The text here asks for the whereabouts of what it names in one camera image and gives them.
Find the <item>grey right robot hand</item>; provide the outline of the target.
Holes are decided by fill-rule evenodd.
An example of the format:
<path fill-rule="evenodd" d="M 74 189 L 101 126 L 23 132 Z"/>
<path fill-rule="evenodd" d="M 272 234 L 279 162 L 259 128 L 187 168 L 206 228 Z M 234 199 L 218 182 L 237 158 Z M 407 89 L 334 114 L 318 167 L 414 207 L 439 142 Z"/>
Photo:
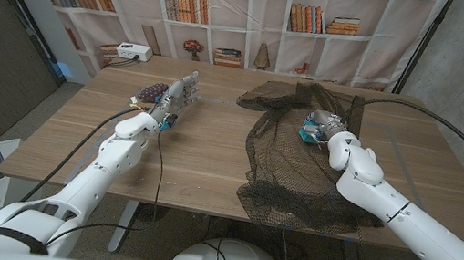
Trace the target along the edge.
<path fill-rule="evenodd" d="M 347 131 L 341 117 L 326 110 L 315 110 L 304 119 L 299 134 L 305 143 L 325 143 L 338 132 Z"/>

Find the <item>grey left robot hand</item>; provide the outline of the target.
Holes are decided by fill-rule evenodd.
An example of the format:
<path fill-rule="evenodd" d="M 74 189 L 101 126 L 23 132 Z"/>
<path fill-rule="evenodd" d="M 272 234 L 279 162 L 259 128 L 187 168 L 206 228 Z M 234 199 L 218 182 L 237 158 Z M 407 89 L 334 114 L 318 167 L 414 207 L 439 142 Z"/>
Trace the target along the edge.
<path fill-rule="evenodd" d="M 165 122 L 172 126 L 189 105 L 199 100 L 198 78 L 199 72 L 194 71 L 171 83 L 159 102 L 149 112 L 150 116 L 159 124 Z"/>

